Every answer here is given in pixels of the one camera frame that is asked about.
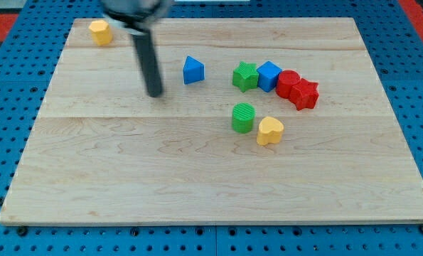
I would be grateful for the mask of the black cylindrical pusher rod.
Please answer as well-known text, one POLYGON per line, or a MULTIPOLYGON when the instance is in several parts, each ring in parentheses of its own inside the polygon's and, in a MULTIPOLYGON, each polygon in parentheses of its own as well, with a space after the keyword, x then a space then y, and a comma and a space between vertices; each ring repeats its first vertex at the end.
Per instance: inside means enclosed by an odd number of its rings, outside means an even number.
POLYGON ((164 87, 151 31, 134 34, 132 40, 144 78, 147 95, 149 97, 162 96, 164 87))

